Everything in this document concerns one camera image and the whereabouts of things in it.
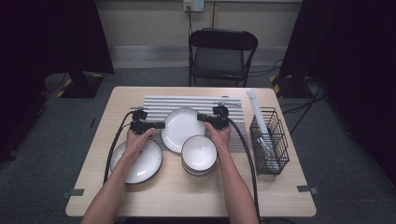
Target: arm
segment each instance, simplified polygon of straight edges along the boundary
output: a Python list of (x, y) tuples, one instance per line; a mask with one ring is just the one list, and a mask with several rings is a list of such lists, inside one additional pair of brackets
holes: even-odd
[(205, 122), (204, 125), (210, 131), (219, 153), (224, 199), (230, 223), (259, 223), (248, 186), (233, 163), (228, 149), (231, 128), (227, 127), (223, 131), (217, 131), (210, 123)]
[(139, 156), (146, 143), (146, 139), (155, 132), (149, 129), (138, 135), (128, 130), (127, 144), (124, 153), (114, 168), (107, 182), (102, 186), (93, 198), (90, 206), (85, 212), (81, 223), (113, 223), (120, 207), (125, 180), (129, 174), (132, 163)]

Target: stack of bowls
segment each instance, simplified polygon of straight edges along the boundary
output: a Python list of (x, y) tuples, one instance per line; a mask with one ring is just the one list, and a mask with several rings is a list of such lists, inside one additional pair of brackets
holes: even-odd
[(181, 149), (181, 164), (190, 175), (207, 175), (215, 165), (217, 157), (216, 147), (205, 136), (190, 137)]

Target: person's left hand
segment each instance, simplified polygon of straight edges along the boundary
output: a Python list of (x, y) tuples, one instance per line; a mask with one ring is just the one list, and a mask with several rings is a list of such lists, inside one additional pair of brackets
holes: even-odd
[(134, 161), (139, 156), (140, 151), (146, 144), (146, 139), (155, 133), (155, 128), (148, 129), (145, 133), (137, 134), (129, 129), (127, 133), (125, 156), (131, 157)]

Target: black wire basket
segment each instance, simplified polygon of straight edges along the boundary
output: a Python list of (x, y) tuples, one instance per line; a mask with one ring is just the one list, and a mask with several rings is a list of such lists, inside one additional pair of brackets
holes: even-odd
[(272, 107), (262, 107), (268, 133), (262, 133), (256, 116), (250, 124), (257, 175), (280, 175), (289, 162), (288, 141), (281, 120)]

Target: electrical outlet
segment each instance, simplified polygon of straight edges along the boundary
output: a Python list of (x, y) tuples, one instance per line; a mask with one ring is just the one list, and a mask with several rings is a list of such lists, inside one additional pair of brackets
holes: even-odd
[(194, 0), (194, 11), (204, 11), (204, 0)]
[(193, 0), (183, 0), (183, 10), (188, 11), (187, 7), (190, 7), (190, 11), (192, 11)]
[(205, 0), (183, 0), (183, 10), (188, 11), (188, 7), (190, 7), (190, 11), (202, 12), (204, 11)]

